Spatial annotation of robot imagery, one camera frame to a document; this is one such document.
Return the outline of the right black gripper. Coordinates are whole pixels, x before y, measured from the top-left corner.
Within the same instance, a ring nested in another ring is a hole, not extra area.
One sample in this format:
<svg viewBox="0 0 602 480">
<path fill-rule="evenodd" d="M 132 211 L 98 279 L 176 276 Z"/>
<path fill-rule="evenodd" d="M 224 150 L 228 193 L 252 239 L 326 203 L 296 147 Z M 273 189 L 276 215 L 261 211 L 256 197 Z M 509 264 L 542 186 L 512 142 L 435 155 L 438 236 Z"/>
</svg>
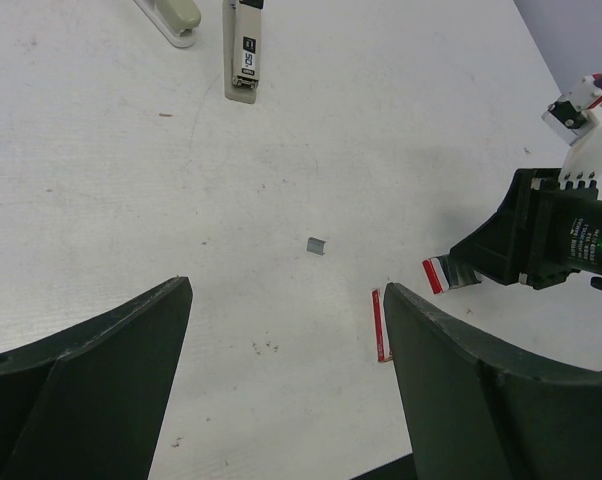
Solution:
<svg viewBox="0 0 602 480">
<path fill-rule="evenodd" d="M 560 187 L 558 168 L 518 169 L 496 212 L 449 260 L 501 285 L 535 290 L 581 271 L 602 291 L 602 200 L 594 179 Z"/>
</svg>

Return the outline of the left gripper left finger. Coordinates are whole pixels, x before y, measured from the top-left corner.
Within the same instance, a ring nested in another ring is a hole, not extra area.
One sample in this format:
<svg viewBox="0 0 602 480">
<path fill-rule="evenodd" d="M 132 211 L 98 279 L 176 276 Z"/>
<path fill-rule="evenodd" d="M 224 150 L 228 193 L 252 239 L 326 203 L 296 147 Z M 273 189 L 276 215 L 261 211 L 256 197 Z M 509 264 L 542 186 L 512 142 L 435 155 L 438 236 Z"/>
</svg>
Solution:
<svg viewBox="0 0 602 480">
<path fill-rule="evenodd" d="M 146 479 L 185 338 L 175 277 L 0 353 L 0 479 Z"/>
</svg>

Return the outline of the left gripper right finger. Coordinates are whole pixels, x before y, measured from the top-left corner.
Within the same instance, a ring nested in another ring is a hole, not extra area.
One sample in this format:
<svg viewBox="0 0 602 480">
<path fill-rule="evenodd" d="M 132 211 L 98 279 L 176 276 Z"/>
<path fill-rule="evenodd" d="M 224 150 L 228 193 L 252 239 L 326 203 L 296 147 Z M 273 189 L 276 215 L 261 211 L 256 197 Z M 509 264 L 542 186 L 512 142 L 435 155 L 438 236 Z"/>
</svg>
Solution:
<svg viewBox="0 0 602 480">
<path fill-rule="evenodd" d="M 526 351 L 401 284 L 384 293 L 420 479 L 602 479 L 602 370 Z"/>
</svg>

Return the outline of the red white staple box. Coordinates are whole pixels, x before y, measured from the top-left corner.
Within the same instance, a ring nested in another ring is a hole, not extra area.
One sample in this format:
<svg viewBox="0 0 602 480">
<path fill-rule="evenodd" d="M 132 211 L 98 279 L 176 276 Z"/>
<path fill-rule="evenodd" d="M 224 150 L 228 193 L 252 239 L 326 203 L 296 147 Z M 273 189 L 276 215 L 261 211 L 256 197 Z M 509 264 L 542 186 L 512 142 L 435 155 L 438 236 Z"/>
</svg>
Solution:
<svg viewBox="0 0 602 480">
<path fill-rule="evenodd" d="M 371 292 L 371 299 L 375 328 L 377 361 L 379 363 L 387 363 L 390 362 L 393 359 L 393 357 L 392 350 L 390 348 L 387 324 L 382 305 L 383 294 L 379 288 L 376 288 Z"/>
</svg>

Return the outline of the small staple strip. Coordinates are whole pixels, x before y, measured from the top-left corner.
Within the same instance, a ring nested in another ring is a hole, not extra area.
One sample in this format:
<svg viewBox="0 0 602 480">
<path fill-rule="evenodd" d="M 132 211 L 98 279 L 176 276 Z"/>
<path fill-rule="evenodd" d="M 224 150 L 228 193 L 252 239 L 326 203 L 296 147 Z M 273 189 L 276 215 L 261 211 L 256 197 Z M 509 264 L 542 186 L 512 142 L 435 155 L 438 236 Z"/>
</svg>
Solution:
<svg viewBox="0 0 602 480">
<path fill-rule="evenodd" d="M 315 255 L 325 254 L 326 241 L 315 237 L 309 237 L 307 239 L 306 251 Z"/>
</svg>

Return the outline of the large black beige stapler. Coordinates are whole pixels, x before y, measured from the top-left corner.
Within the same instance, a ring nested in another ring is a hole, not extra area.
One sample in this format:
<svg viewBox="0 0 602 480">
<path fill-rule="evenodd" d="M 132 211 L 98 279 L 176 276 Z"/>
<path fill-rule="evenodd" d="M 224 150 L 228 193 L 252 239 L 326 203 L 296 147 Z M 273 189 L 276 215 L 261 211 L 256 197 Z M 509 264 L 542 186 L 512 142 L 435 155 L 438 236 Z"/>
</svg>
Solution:
<svg viewBox="0 0 602 480">
<path fill-rule="evenodd" d="M 263 1 L 223 1 L 224 93 L 254 104 L 260 81 Z"/>
</svg>

